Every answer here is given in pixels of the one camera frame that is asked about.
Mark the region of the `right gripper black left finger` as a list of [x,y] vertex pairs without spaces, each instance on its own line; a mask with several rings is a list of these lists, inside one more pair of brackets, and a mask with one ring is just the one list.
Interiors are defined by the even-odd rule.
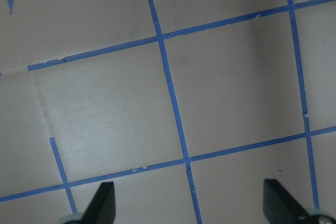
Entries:
[[84,213],[59,219],[59,223],[113,224],[116,218],[114,182],[100,184]]

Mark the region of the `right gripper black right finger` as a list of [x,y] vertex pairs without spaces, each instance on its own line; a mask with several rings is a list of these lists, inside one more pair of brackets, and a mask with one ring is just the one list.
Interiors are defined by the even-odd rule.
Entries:
[[335,223],[324,211],[304,208],[276,179],[264,179],[263,213],[270,224]]

